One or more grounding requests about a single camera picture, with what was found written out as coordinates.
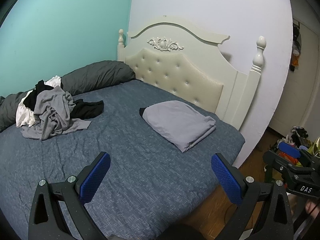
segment hanging clothes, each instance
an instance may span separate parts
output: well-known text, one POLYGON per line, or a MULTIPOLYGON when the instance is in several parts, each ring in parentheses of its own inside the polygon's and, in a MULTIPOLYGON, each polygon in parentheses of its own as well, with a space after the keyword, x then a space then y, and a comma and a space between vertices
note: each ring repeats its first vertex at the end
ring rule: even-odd
POLYGON ((301 54, 301 37, 300 37, 300 24, 293 24, 293 42, 292 42, 292 55, 290 70, 294 72, 295 68, 299 66, 299 57, 301 54))

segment blue bedspread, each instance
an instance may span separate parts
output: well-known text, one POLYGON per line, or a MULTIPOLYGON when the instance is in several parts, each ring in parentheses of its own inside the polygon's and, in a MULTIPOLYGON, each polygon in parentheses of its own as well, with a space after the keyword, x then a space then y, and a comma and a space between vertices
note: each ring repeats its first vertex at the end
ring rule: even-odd
MULTIPOLYGON (((156 237, 214 190, 218 181, 210 167, 211 156, 221 152, 233 163, 244 143, 235 128, 188 103, 212 116, 217 129, 181 153, 148 126, 139 108, 183 100, 138 80, 74 97, 79 98, 105 104, 88 130, 46 141, 23 138, 15 126, 0 133, 0 208, 22 240, 28 239, 29 212, 38 181, 60 182, 77 175, 101 151, 110 154, 111 168, 86 204, 93 220, 106 236, 156 237)), ((66 220, 80 239, 70 218, 66 220)))

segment white clothing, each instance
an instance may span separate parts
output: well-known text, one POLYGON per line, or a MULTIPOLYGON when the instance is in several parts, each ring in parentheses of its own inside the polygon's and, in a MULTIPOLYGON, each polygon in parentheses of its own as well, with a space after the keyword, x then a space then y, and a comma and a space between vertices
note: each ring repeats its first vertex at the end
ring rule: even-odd
MULTIPOLYGON (((55 76, 52 79, 48 80, 44 83, 45 85, 56 87, 61 85, 61 77, 55 76)), ((29 127, 33 126, 36 123, 35 117, 33 115, 33 111, 30 108, 26 107, 23 104, 23 101, 26 97, 32 92, 33 90, 29 91, 27 95, 21 99, 21 102, 18 105, 17 113, 16 113, 16 125, 17 127, 21 127, 22 125, 28 125, 29 127)))

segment pile of clothes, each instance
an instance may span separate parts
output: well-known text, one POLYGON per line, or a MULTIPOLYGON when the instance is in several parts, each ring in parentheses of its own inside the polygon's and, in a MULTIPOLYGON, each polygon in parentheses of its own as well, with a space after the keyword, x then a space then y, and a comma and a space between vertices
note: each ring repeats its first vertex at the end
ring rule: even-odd
POLYGON ((16 113, 17 127, 22 128, 25 138, 46 140, 60 134, 87 129, 90 119, 103 112, 104 103, 73 100, 63 90, 61 78, 55 76, 44 82, 39 81, 19 103, 16 113))

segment headboard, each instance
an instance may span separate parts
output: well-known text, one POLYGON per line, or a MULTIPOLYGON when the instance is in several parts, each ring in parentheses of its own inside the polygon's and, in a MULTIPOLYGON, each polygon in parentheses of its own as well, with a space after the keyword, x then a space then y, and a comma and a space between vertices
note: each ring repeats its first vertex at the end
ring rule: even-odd
POLYGON ((229 38, 163 16, 128 32, 127 46, 120 29, 118 61, 128 64, 137 79, 213 112, 239 130, 258 86, 266 41, 259 37, 253 65, 245 74, 219 51, 218 44, 229 38))

